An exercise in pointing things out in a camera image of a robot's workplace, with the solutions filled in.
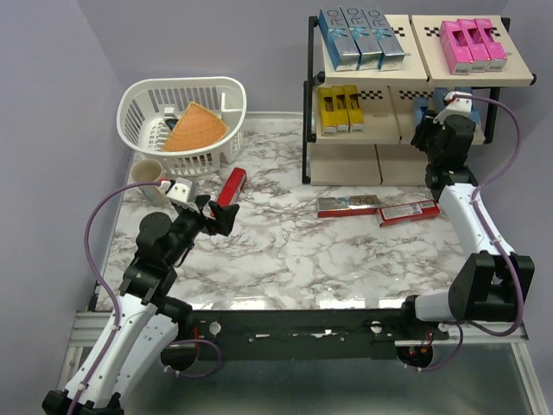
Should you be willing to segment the light blue toothpaste box corner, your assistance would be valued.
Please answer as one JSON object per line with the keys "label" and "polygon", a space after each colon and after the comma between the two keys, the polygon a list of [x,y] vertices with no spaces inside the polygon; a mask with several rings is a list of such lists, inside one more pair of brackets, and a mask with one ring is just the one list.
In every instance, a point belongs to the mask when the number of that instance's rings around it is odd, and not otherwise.
{"label": "light blue toothpaste box corner", "polygon": [[423,115],[426,110],[431,110],[428,98],[415,97],[412,100],[411,117],[414,129],[423,121]]}

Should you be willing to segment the light blue toothpaste box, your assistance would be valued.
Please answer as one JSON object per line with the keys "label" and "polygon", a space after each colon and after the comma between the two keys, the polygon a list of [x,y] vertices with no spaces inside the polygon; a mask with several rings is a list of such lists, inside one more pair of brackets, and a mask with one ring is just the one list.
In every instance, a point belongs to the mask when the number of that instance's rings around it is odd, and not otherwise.
{"label": "light blue toothpaste box", "polygon": [[451,111],[448,110],[448,106],[452,101],[454,101],[454,91],[443,87],[439,87],[434,90],[433,102],[437,114],[445,111],[443,117],[447,117],[449,113],[451,113]]}
{"label": "light blue toothpaste box", "polygon": [[[455,88],[455,91],[461,94],[469,94],[469,95],[473,94],[473,89],[471,87],[458,86]],[[480,128],[481,127],[480,112],[476,108],[474,103],[471,103],[471,105],[472,107],[470,112],[470,119],[475,123],[477,128]]]}

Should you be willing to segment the yellow toothpaste box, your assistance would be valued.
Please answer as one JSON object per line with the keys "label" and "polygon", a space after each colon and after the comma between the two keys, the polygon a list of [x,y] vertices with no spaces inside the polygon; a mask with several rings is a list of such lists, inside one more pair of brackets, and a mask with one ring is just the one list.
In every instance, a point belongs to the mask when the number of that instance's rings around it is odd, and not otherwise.
{"label": "yellow toothpaste box", "polygon": [[350,132],[362,132],[364,130],[363,112],[359,106],[358,89],[354,85],[345,85],[346,110],[349,118]]}
{"label": "yellow toothpaste box", "polygon": [[333,136],[337,133],[337,124],[335,121],[334,101],[331,89],[320,86],[318,88],[317,99],[321,133],[326,136]]}
{"label": "yellow toothpaste box", "polygon": [[332,86],[331,93],[334,106],[334,120],[338,133],[347,133],[350,129],[349,115],[346,106],[346,95],[343,86]]}

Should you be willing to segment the silver blue toothpaste box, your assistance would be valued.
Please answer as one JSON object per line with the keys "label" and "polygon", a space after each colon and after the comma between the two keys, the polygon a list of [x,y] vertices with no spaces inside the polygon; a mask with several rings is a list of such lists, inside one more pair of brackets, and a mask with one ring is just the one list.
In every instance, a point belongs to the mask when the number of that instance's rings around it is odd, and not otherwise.
{"label": "silver blue toothpaste box", "polygon": [[362,11],[382,52],[379,70],[381,72],[400,70],[405,52],[384,12],[372,6],[363,7]]}
{"label": "silver blue toothpaste box", "polygon": [[359,50],[359,63],[357,69],[378,70],[382,57],[382,50],[378,45],[375,35],[360,7],[341,6],[341,12],[346,20],[346,25]]}
{"label": "silver blue toothpaste box", "polygon": [[359,50],[340,7],[320,9],[318,21],[334,70],[356,70],[359,64]]}

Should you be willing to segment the pink toothpaste box horizontal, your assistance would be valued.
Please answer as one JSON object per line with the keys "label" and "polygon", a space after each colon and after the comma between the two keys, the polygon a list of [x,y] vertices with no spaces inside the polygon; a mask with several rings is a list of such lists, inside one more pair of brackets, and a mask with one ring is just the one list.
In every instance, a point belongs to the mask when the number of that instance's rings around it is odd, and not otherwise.
{"label": "pink toothpaste box horizontal", "polygon": [[440,27],[442,50],[452,75],[468,75],[474,59],[458,22],[442,21]]}

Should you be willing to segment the red white toothpaste box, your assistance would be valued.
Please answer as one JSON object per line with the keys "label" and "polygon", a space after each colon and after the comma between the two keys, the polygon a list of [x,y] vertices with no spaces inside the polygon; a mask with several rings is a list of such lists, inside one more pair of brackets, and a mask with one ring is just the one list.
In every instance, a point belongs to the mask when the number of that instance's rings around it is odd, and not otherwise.
{"label": "red white toothpaste box", "polygon": [[418,201],[382,207],[377,211],[376,218],[380,227],[389,227],[404,222],[434,219],[440,212],[434,201]]}

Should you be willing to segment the pink toothpaste box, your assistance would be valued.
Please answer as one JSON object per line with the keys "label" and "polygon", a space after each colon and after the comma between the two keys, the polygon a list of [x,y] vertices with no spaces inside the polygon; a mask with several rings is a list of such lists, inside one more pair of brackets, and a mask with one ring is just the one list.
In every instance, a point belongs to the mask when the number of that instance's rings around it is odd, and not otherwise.
{"label": "pink toothpaste box", "polygon": [[477,18],[476,24],[476,42],[486,50],[488,60],[487,72],[501,72],[507,63],[507,54],[498,41],[493,36],[493,24],[490,19]]}
{"label": "pink toothpaste box", "polygon": [[483,73],[488,69],[491,58],[480,36],[479,29],[473,19],[458,19],[461,27],[459,43],[468,48],[472,55],[472,72]]}

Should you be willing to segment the silver red toothpaste box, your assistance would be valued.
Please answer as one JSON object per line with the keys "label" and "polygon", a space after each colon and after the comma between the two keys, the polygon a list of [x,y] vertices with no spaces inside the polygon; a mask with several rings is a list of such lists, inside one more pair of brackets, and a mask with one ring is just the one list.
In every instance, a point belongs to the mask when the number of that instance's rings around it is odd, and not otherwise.
{"label": "silver red toothpaste box", "polygon": [[315,205],[318,218],[371,215],[380,208],[376,195],[318,198]]}

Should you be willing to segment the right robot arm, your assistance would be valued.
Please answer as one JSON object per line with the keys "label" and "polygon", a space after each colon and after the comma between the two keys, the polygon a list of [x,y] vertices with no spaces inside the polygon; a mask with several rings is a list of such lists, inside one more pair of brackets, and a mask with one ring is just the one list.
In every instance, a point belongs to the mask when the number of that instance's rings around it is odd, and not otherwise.
{"label": "right robot arm", "polygon": [[399,332],[419,337],[429,322],[466,322],[493,335],[489,322],[510,323],[502,335],[522,323],[524,300],[535,271],[532,259],[519,255],[500,235],[480,197],[481,185],[466,166],[475,132],[471,118],[443,119],[425,110],[411,140],[428,158],[425,184],[447,215],[466,261],[447,290],[411,296],[409,310],[397,318]]}

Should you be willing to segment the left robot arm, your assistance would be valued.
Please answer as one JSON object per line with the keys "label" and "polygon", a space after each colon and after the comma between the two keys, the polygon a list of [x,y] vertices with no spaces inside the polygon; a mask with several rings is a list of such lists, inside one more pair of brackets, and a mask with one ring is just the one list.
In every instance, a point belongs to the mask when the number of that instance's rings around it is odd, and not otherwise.
{"label": "left robot arm", "polygon": [[124,272],[113,310],[79,371],[42,402],[47,414],[122,414],[128,394],[172,342],[192,328],[189,304],[168,296],[175,267],[194,247],[199,233],[227,236],[239,206],[220,206],[207,195],[177,207],[176,219],[163,212],[143,217],[137,251]]}

